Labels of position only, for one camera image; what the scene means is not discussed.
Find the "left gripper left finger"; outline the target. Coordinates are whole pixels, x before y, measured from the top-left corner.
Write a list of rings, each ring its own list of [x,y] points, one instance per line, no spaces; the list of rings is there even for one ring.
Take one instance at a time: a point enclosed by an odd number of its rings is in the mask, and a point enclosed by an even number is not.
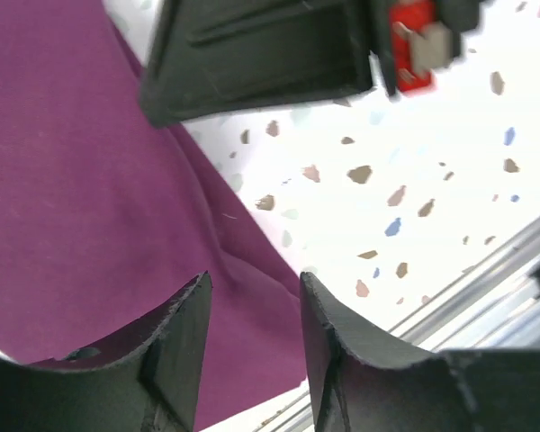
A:
[[[0,358],[0,432],[193,430],[211,298],[212,280],[199,274],[60,360]]]

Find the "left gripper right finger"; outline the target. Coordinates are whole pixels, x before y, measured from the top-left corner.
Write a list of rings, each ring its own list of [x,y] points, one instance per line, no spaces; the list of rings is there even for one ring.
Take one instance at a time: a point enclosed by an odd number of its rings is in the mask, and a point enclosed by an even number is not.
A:
[[[540,431],[540,349],[413,346],[301,279],[318,431]]]

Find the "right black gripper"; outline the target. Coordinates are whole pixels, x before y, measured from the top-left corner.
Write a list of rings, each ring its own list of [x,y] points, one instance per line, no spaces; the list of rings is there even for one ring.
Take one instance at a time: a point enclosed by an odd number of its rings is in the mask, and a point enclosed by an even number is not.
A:
[[[477,29],[480,1],[374,1],[373,53],[389,97],[433,85],[433,73],[461,56]]]

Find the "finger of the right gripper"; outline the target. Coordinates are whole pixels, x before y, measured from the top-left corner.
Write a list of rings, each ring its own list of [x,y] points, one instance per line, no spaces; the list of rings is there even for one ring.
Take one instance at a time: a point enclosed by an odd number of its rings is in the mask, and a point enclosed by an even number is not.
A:
[[[165,1],[139,106],[162,128],[356,95],[373,85],[369,54],[356,1]]]

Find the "purple cloth mat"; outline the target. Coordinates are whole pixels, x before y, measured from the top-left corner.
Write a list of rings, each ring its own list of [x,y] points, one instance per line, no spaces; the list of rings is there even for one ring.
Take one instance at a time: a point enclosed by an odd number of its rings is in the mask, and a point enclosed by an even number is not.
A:
[[[99,1],[0,1],[0,350],[68,354],[212,279],[196,426],[251,431],[305,377],[299,281],[181,126],[137,105]]]

